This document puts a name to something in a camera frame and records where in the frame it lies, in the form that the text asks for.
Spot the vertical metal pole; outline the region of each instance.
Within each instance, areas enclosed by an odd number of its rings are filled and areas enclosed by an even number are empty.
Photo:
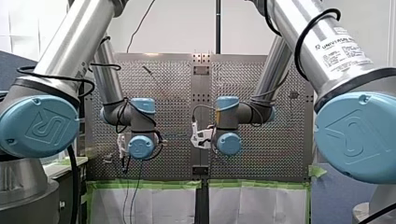
[[[216,54],[221,54],[221,0],[216,0]]]

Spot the metal bracket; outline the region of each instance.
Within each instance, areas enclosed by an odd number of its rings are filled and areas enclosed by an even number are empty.
[[[209,166],[207,165],[193,165],[192,175],[209,175]]]

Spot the wire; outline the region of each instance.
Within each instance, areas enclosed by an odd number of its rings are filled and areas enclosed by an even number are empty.
[[[253,126],[255,128],[260,128],[264,124],[265,120],[264,120],[264,117],[262,116],[262,113],[260,113],[259,109],[256,108],[256,106],[251,105],[249,102],[241,102],[240,104],[247,105],[248,107],[250,107],[250,109],[254,110],[260,116],[260,120],[262,122],[260,122],[258,125],[250,123],[251,126]]]
[[[59,76],[49,76],[49,75],[39,75],[34,72],[28,72],[27,70],[34,70],[35,66],[24,66],[24,67],[19,67],[17,68],[17,72],[25,75],[29,75],[32,77],[40,77],[40,78],[54,78],[54,79],[59,79],[59,80],[67,80],[67,81],[76,81],[76,82],[81,82],[81,83],[88,83],[91,85],[91,89],[81,95],[78,96],[78,98],[84,98],[85,96],[91,94],[95,90],[95,83],[85,79],[85,78],[74,78],[74,77],[59,77]]]
[[[289,72],[285,75],[285,77],[283,77],[282,81],[280,81],[271,91],[267,91],[267,92],[261,93],[259,95],[252,95],[252,96],[250,96],[250,98],[251,97],[263,97],[263,96],[266,96],[270,93],[277,91],[286,82],[286,79],[288,78],[288,76],[289,76]]]
[[[268,14],[268,0],[264,0],[264,18],[270,30],[272,30],[272,32],[274,32],[276,35],[282,36],[282,34],[277,29],[275,29],[274,25],[272,24],[271,17]]]
[[[101,46],[103,43],[105,43],[106,41],[108,41],[110,39],[111,39],[111,37],[109,35],[105,36],[102,39],[102,41],[100,42],[99,46]],[[115,64],[115,63],[91,63],[91,66],[109,67],[116,71],[120,71],[122,69],[119,64]]]
[[[140,21],[139,25],[137,26],[136,30],[134,31],[134,33],[131,35],[131,40],[129,41],[129,45],[128,48],[126,49],[126,52],[129,53],[129,48],[132,45],[132,41],[134,41],[134,36],[137,34],[137,32],[139,31],[140,27],[143,24],[143,21],[145,20],[145,18],[147,17],[147,15],[149,14],[149,11],[151,10],[152,5],[154,4],[155,0],[152,0],[151,3],[148,6],[148,10],[146,11],[145,15],[143,16],[142,20]]]
[[[91,63],[91,66],[110,67],[116,71],[120,71],[122,69],[119,64],[115,63]]]
[[[301,32],[300,36],[298,37],[297,43],[296,43],[296,48],[294,51],[294,63],[296,65],[297,71],[300,73],[300,75],[308,81],[308,78],[306,77],[306,74],[304,73],[304,69],[301,66],[301,60],[300,60],[300,54],[301,54],[301,49],[303,48],[303,43],[305,40],[305,37],[308,35],[309,31],[317,24],[318,21],[323,19],[324,16],[326,16],[329,13],[335,13],[337,15],[337,20],[339,21],[341,19],[341,12],[340,10],[336,8],[329,8],[318,14],[314,19],[312,19],[306,27],[303,29]]]
[[[136,106],[134,106],[134,104],[132,104],[130,101],[128,101],[128,103],[137,111],[137,113],[139,113],[140,115],[142,115],[143,117],[145,117],[146,119],[150,120],[153,124],[154,127],[157,126],[157,122],[155,122],[154,119],[152,119],[151,117],[149,117],[147,114],[143,113],[142,111],[140,111],[140,109],[136,108]]]
[[[116,133],[122,133],[127,128],[127,126],[124,126],[119,131],[119,125],[121,125],[121,117],[123,116],[123,114],[125,112],[125,108],[128,105],[128,101],[129,101],[128,97],[124,97],[124,101],[125,101],[124,105],[122,107],[119,107],[119,111],[117,111]]]
[[[152,160],[154,160],[155,158],[157,158],[161,154],[162,151],[163,151],[163,144],[161,144],[160,149],[158,149],[158,152],[154,156],[152,156],[152,157],[150,157],[148,159],[144,159],[143,161],[152,161]]]
[[[72,178],[73,178],[73,202],[72,202],[72,214],[71,214],[70,223],[76,224],[78,217],[78,204],[79,204],[78,167],[77,167],[76,155],[71,145],[67,148],[67,153],[69,154],[69,158],[70,158],[70,165],[72,167]]]
[[[299,72],[300,76],[303,77],[305,80],[308,81],[308,77],[304,73],[304,69],[301,66],[301,60],[300,60],[300,54],[301,54],[301,49],[303,47],[304,39],[308,35],[309,31],[317,24],[318,21],[320,21],[324,16],[326,16],[329,13],[335,13],[336,14],[336,19],[339,21],[341,19],[341,12],[340,10],[336,8],[329,8],[318,14],[314,19],[312,19],[306,27],[303,29],[301,32],[300,36],[297,39],[296,47],[294,50],[294,63],[296,66],[297,71]],[[267,22],[268,27],[276,34],[279,36],[282,36],[281,33],[275,29],[271,18],[268,14],[268,0],[264,0],[264,18],[265,21]]]
[[[126,221],[125,221],[125,206],[126,206],[126,202],[128,201],[128,194],[129,194],[129,180],[127,180],[127,182],[126,182],[126,195],[125,195],[124,205],[122,207],[122,222],[124,224],[126,224]]]
[[[375,219],[384,216],[386,213],[393,211],[396,209],[396,203],[391,204],[388,207],[385,207],[381,210],[379,210],[378,212],[370,215],[369,217],[367,217],[366,219],[364,219],[363,221],[361,221],[359,224],[367,224],[371,221],[374,221]]]
[[[142,177],[142,170],[143,170],[143,161],[140,162],[140,169],[139,169],[139,176],[137,178],[136,188],[134,189],[134,196],[132,197],[131,201],[131,208],[129,210],[129,223],[132,224],[132,207],[134,205],[134,198],[136,197],[137,190],[139,189],[140,179]]]
[[[126,175],[128,173],[128,167],[129,167],[129,163],[131,162],[131,156],[128,157],[128,163],[126,164],[126,168],[125,170],[122,170],[122,172]],[[128,201],[128,194],[129,194],[129,180],[127,180],[126,182],[126,196],[125,196],[125,200],[124,200],[124,204],[122,207],[122,221],[124,224],[126,224],[125,221],[125,206],[126,206],[126,202]]]
[[[196,110],[198,107],[204,107],[204,108],[216,110],[215,107],[210,106],[210,105],[196,105],[196,106],[194,107],[194,109],[192,110],[192,121],[193,121],[193,122],[195,122],[195,110]]]

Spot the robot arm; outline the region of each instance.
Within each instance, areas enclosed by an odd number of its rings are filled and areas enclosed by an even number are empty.
[[[286,80],[290,57],[291,51],[285,41],[281,37],[276,37],[250,101],[240,103],[236,96],[218,98],[214,140],[220,152],[234,155],[241,149],[239,124],[264,124],[274,119],[274,103],[279,87]]]
[[[125,98],[118,75],[114,69],[113,50],[109,39],[99,46],[92,63],[92,70],[103,102],[101,118],[104,122],[116,126],[131,126],[132,139],[128,144],[129,154],[137,160],[148,159],[154,148],[162,142],[161,135],[155,130],[155,104],[151,98]]]
[[[112,63],[110,44],[102,42],[102,37],[126,2],[79,0],[73,4],[32,75],[17,78],[0,104],[0,154],[43,158],[65,150],[74,141],[79,128],[79,80],[85,77],[96,51],[97,62]],[[129,145],[130,152],[135,150],[135,157],[144,159],[156,144],[153,100],[124,101],[117,72],[94,68],[105,103],[104,120],[112,125],[134,125],[136,139]]]
[[[338,22],[340,12],[319,0],[251,1],[273,20],[318,94],[314,132],[322,155],[360,181],[396,183],[396,69],[367,58]]]

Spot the small metal part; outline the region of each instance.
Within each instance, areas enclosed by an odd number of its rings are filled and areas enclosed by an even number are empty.
[[[64,210],[65,207],[66,207],[66,202],[64,202],[64,201],[59,201],[59,209],[60,209],[60,210]]]
[[[205,165],[201,166],[192,166],[192,174],[193,175],[208,175],[209,167]]]
[[[193,73],[200,76],[209,76],[209,66],[194,66]]]

